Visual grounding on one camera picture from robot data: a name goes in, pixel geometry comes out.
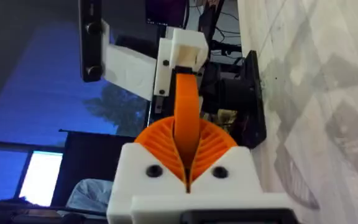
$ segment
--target electronic device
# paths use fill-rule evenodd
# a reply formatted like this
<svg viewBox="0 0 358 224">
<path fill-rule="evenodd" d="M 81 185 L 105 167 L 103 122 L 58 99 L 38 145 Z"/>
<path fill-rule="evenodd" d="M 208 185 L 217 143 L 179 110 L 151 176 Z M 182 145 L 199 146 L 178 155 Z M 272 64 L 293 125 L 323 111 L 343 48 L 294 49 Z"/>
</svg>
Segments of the electronic device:
<svg viewBox="0 0 358 224">
<path fill-rule="evenodd" d="M 183 28 L 188 0 L 145 0 L 145 3 L 147 23 Z"/>
</svg>

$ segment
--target desk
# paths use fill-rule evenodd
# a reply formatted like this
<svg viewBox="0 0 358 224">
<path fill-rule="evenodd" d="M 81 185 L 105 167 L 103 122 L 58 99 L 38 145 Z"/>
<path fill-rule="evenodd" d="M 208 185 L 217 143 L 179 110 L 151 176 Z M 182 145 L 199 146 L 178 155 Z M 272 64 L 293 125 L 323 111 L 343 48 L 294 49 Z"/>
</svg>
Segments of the desk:
<svg viewBox="0 0 358 224">
<path fill-rule="evenodd" d="M 358 1 L 238 0 L 243 52 L 256 50 L 267 139 L 262 187 L 302 223 L 358 223 Z"/>
</svg>

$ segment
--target wooden surface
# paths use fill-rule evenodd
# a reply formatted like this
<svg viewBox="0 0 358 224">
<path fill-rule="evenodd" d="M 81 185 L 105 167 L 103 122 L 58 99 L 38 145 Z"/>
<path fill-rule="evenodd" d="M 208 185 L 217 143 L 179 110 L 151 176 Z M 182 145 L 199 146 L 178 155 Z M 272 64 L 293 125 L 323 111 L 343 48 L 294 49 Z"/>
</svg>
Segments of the wooden surface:
<svg viewBox="0 0 358 224">
<path fill-rule="evenodd" d="M 262 187 L 286 192 L 302 223 L 358 223 L 358 1 L 238 0 L 256 50 L 267 139 Z"/>
</svg>

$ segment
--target orange strip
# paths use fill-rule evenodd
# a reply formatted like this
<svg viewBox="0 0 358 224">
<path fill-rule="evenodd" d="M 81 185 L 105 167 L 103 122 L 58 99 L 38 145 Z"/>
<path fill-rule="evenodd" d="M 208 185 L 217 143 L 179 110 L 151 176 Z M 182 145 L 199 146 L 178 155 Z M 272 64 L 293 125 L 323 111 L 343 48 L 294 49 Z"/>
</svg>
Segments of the orange strip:
<svg viewBox="0 0 358 224">
<path fill-rule="evenodd" d="M 200 139 L 200 112 L 196 76 L 177 74 L 173 138 L 185 168 L 193 162 Z"/>
</svg>

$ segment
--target black wire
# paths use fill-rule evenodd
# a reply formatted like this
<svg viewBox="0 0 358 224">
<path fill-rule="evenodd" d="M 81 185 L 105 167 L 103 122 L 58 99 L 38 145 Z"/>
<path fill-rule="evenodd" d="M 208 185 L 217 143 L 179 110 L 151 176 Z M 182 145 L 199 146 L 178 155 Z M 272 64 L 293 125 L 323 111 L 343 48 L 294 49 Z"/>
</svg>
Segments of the black wire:
<svg viewBox="0 0 358 224">
<path fill-rule="evenodd" d="M 201 11 L 200 11 L 199 7 L 198 6 L 194 6 L 194 7 L 197 8 L 198 14 L 201 15 Z"/>
<path fill-rule="evenodd" d="M 231 59 L 239 59 L 239 58 L 242 58 L 242 57 L 230 57 L 230 56 L 228 56 L 228 55 L 221 55 L 221 54 L 214 54 L 214 53 L 212 53 L 211 55 L 223 56 L 223 57 L 228 57 L 228 58 L 231 58 Z"/>
<path fill-rule="evenodd" d="M 185 21 L 183 23 L 183 29 L 186 29 L 187 24 L 189 23 L 189 17 L 190 17 L 190 0 L 186 1 L 186 17 Z"/>
<path fill-rule="evenodd" d="M 101 216 L 101 217 L 106 217 L 106 213 L 104 213 L 104 212 L 95 212 L 95 211 L 89 211 L 89 210 L 83 210 L 83 209 L 77 209 L 77 208 L 42 207 L 42 206 L 39 206 L 39 205 L 23 205 L 23 204 L 5 203 L 5 202 L 0 202 L 0 206 L 14 207 L 14 208 L 20 208 L 20 209 L 36 209 L 36 210 L 54 210 L 54 211 L 76 212 L 76 213 L 82 213 L 82 214 L 97 215 L 97 216 Z"/>
<path fill-rule="evenodd" d="M 232 14 L 230 13 L 227 13 L 227 12 L 221 12 L 221 14 L 224 14 L 224 15 L 227 15 L 227 16 L 230 16 L 230 17 L 233 17 L 235 20 L 239 21 L 239 19 L 236 17 L 236 16 L 233 16 Z"/>
<path fill-rule="evenodd" d="M 223 39 L 220 41 L 220 43 L 222 43 L 224 41 L 224 39 L 226 38 L 226 36 L 224 35 L 224 33 L 221 30 L 218 29 L 218 31 L 223 37 Z"/>
<path fill-rule="evenodd" d="M 220 30 L 221 32 L 227 32 L 228 34 L 240 34 L 239 32 L 232 32 L 232 31 L 226 31 L 226 30 L 221 30 L 220 28 L 216 27 L 217 30 Z"/>
</svg>

